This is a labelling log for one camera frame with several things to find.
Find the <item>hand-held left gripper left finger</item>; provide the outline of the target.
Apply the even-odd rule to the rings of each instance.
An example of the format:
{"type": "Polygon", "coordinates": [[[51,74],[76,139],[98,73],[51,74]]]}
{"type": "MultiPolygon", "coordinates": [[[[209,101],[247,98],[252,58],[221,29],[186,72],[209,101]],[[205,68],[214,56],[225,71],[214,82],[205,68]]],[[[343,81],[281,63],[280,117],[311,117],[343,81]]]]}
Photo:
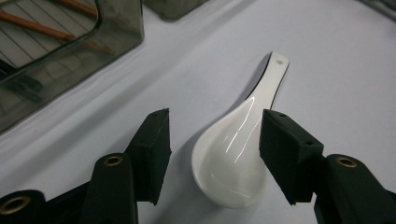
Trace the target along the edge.
{"type": "Polygon", "coordinates": [[[159,201],[172,154],[169,114],[168,108],[148,114],[125,150],[131,159],[138,202],[159,201]]]}

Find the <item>white table mat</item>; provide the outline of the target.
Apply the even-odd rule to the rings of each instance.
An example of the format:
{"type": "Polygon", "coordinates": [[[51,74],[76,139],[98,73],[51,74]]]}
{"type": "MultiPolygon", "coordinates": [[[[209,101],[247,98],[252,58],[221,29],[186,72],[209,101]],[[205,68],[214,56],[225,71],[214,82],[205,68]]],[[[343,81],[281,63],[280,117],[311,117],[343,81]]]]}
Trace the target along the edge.
{"type": "Polygon", "coordinates": [[[257,203],[226,209],[191,174],[197,138],[246,97],[271,51],[290,62],[274,110],[396,192],[396,21],[357,0],[209,0],[178,21],[150,9],[143,20],[138,48],[0,135],[0,197],[53,198],[86,182],[166,108],[171,160],[158,203],[138,206],[140,224],[316,224],[312,205],[288,204],[273,179],[257,203]]]}

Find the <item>white ceramic spoon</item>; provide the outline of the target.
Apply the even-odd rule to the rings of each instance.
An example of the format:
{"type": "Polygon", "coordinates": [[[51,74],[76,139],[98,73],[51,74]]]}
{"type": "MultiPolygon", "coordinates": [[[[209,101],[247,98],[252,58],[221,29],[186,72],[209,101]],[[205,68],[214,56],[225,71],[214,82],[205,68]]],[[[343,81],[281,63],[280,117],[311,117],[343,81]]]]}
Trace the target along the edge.
{"type": "Polygon", "coordinates": [[[261,78],[248,97],[206,129],[191,154],[194,180],[212,202],[242,208],[262,196],[265,166],[259,142],[262,112],[272,107],[290,61],[273,51],[264,57],[261,78]]]}

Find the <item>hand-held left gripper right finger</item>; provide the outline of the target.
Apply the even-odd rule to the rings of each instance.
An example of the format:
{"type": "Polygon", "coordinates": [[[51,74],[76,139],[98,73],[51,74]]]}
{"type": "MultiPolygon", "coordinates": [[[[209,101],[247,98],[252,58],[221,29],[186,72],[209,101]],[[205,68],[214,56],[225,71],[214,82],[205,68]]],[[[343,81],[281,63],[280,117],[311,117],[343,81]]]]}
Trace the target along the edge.
{"type": "Polygon", "coordinates": [[[286,114],[264,109],[260,157],[289,204],[309,203],[323,144],[286,114]]]}

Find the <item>grey translucent plastic bin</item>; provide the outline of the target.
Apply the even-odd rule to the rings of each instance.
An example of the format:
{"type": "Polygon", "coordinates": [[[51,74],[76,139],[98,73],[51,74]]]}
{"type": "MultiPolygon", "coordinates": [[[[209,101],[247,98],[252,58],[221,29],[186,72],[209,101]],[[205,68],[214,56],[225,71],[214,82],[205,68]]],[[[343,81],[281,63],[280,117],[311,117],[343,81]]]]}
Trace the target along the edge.
{"type": "Polygon", "coordinates": [[[65,42],[0,21],[0,134],[144,39],[140,0],[77,0],[93,18],[53,0],[0,0],[0,11],[74,35],[65,42]],[[106,54],[85,48],[92,41],[106,54]]]}

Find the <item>red-brown chopstick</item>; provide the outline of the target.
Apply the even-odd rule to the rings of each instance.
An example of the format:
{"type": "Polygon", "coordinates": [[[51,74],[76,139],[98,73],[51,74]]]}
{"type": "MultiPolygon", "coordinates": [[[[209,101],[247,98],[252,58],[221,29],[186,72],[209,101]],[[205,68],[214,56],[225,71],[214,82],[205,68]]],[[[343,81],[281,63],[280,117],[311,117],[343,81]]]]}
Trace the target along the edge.
{"type": "Polygon", "coordinates": [[[83,13],[87,16],[97,18],[98,13],[97,10],[93,7],[86,6],[77,0],[53,0],[57,4],[61,4],[65,7],[69,7],[73,10],[76,10],[77,12],[83,13]]]}
{"type": "MultiPolygon", "coordinates": [[[[24,18],[15,16],[13,14],[7,13],[5,11],[0,11],[0,21],[19,26],[21,28],[28,29],[30,31],[40,33],[42,35],[47,35],[65,42],[74,41],[77,38],[74,35],[70,35],[55,29],[52,29],[48,26],[42,25],[40,23],[36,23],[33,21],[28,21],[24,18]]],[[[114,51],[107,47],[102,47],[97,45],[92,41],[83,42],[83,46],[88,49],[92,49],[98,52],[103,52],[106,54],[113,54],[114,51]]]]}

